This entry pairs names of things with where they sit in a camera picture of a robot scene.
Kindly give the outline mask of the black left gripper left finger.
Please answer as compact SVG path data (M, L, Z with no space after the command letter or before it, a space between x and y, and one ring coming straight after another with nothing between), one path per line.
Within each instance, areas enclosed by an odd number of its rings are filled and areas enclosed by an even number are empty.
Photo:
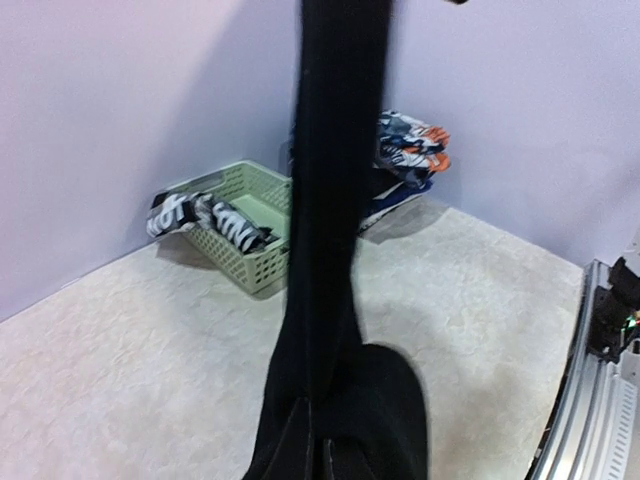
M310 480L314 476L315 438L311 405L298 399L264 473L268 480Z

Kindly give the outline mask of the black t-shirt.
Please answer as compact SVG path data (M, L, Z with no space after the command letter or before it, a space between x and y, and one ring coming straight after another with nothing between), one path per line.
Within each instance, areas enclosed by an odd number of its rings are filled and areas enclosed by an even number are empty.
M286 309L270 359L250 479L265 479L298 399L322 441L355 439L376 479L428 475L421 380L395 348L364 341L352 288L376 150L393 5L305 1L292 145Z

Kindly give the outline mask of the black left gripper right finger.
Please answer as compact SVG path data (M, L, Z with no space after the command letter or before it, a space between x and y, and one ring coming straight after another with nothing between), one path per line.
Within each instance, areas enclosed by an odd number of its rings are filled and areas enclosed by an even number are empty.
M376 480L359 443L351 437L322 441L322 478L325 480Z

